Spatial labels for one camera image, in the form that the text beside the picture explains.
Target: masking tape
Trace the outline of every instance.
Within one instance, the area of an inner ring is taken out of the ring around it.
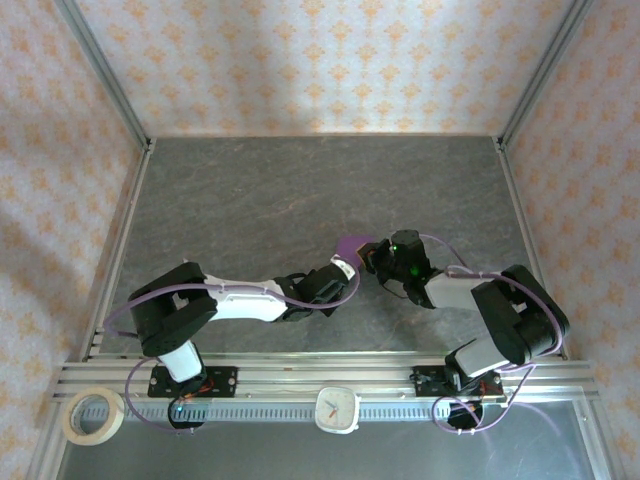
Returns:
[[[85,433],[80,426],[80,412],[89,402],[102,397],[107,401],[107,420],[93,433]],[[104,387],[87,388],[74,396],[64,409],[62,431],[76,445],[100,445],[115,435],[124,420],[124,402],[113,390]]]

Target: watch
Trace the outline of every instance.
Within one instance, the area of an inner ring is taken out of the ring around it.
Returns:
[[[360,397],[344,387],[326,387],[318,393],[315,421],[320,430],[346,434],[358,429]]]

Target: patterned wallpaper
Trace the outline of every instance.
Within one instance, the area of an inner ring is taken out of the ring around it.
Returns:
[[[570,0],[79,0],[150,136],[499,134]]]
[[[17,480],[139,152],[53,1],[0,2],[0,25],[0,478]]]
[[[640,2],[596,0],[509,157],[545,278],[640,478]]]

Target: wall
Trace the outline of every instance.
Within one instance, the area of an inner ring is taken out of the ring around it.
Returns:
[[[23,478],[139,156],[49,0],[0,3],[0,478]]]
[[[640,2],[596,1],[509,158],[545,278],[640,478]]]
[[[150,136],[495,135],[570,0],[79,0]]]

